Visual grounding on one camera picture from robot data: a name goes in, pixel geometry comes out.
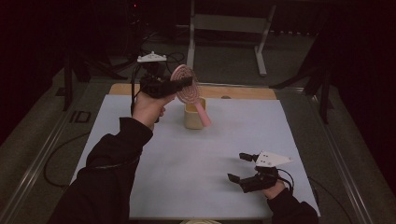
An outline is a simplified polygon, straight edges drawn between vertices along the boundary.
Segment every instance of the person's hand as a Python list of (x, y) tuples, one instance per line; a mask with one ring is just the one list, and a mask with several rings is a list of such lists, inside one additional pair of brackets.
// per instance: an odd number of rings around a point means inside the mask
[(164, 106), (174, 100), (175, 96), (175, 94), (172, 94), (154, 99), (143, 92), (139, 92), (134, 103), (132, 118), (153, 130), (155, 121), (158, 117), (162, 117), (165, 112)]
[(262, 193), (269, 200), (274, 199), (285, 188), (285, 183), (282, 180), (277, 180), (275, 185), (269, 189), (262, 189)]

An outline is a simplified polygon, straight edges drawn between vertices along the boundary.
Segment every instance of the hairbrush handle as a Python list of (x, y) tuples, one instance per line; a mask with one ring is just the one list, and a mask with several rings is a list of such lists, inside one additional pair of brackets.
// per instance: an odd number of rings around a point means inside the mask
[(194, 104), (195, 108), (197, 109), (199, 118), (201, 119), (202, 125), (204, 127), (210, 126), (212, 124), (212, 121), (210, 120), (209, 116), (207, 115), (206, 111), (204, 110), (204, 107), (201, 105), (201, 102), (197, 102)]

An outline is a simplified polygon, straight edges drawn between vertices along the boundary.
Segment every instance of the black jacket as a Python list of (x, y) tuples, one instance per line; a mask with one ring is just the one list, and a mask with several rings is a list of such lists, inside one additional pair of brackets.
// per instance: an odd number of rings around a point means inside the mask
[[(105, 135), (88, 156), (87, 166), (58, 202), (49, 223), (128, 223), (134, 173), (152, 131), (134, 119), (121, 118), (120, 132)], [(98, 170), (93, 167), (122, 164)], [(273, 223), (318, 223), (316, 211), (284, 190), (268, 201)]]

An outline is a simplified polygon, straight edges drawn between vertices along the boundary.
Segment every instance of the pink hairbrush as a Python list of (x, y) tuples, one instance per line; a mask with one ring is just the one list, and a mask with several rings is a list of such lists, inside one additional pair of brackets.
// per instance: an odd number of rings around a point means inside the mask
[(200, 92), (197, 86), (196, 76), (192, 69), (185, 64), (182, 64), (175, 69), (175, 71), (172, 73), (171, 81), (180, 80), (183, 77), (192, 77), (192, 84), (188, 87), (183, 87), (181, 91), (178, 91), (176, 93), (177, 98), (184, 104), (195, 105), (202, 125), (204, 125), (204, 127), (210, 126), (212, 124), (212, 121), (210, 120), (209, 116), (206, 114), (206, 111), (201, 105), (201, 101), (199, 98)]

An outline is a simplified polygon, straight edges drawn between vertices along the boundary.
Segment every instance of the white paper sheet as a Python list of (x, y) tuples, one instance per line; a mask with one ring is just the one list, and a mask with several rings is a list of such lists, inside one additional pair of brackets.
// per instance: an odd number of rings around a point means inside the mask
[[(130, 103), (130, 96), (106, 96), (76, 173), (103, 135), (119, 131), (119, 117), (130, 116)], [(179, 100), (166, 106), (165, 116), (156, 124), (137, 167), (131, 218), (270, 217), (272, 212), (260, 192), (243, 193), (227, 176), (255, 175), (255, 163), (240, 160), (239, 153), (259, 154), (263, 150), (293, 159), (277, 168), (294, 178), (294, 196), (318, 211), (279, 101), (206, 99), (206, 103), (212, 126), (202, 130), (184, 128), (184, 105)]]

